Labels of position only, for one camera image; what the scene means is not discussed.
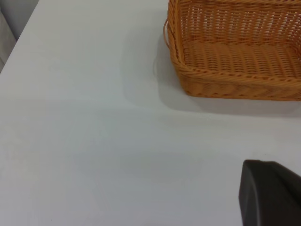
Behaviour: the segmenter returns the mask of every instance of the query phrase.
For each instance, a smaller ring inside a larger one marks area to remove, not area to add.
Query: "basket bottom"
[[[301,78],[301,63],[289,46],[221,44],[192,41],[183,46],[187,66],[226,73],[260,74],[269,77]],[[223,81],[195,81],[178,77],[186,93],[193,97],[301,100],[300,88],[261,86]]]
[[[185,79],[180,79],[180,83],[186,94],[192,97],[301,101],[301,90],[299,89],[250,87],[209,82],[195,83]]]
[[[271,77],[301,76],[300,60],[289,46],[192,41],[183,48],[185,63],[191,67]]]

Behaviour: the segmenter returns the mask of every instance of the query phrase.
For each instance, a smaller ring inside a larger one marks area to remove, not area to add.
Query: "woven basket wall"
[[[301,100],[301,1],[169,0],[166,24],[188,95]]]

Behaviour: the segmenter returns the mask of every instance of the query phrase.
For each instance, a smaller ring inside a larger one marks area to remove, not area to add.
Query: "white table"
[[[0,76],[1,226],[241,226],[244,159],[301,174],[301,103],[192,98],[167,0],[40,0]]]

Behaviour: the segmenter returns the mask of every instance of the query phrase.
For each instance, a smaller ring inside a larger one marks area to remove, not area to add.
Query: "white wall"
[[[0,7],[14,36],[18,39],[39,0],[0,0]]]

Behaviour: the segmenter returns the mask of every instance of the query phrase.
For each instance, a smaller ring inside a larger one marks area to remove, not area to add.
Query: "wicker basket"
[[[166,24],[188,95],[301,100],[300,0],[169,0]]]

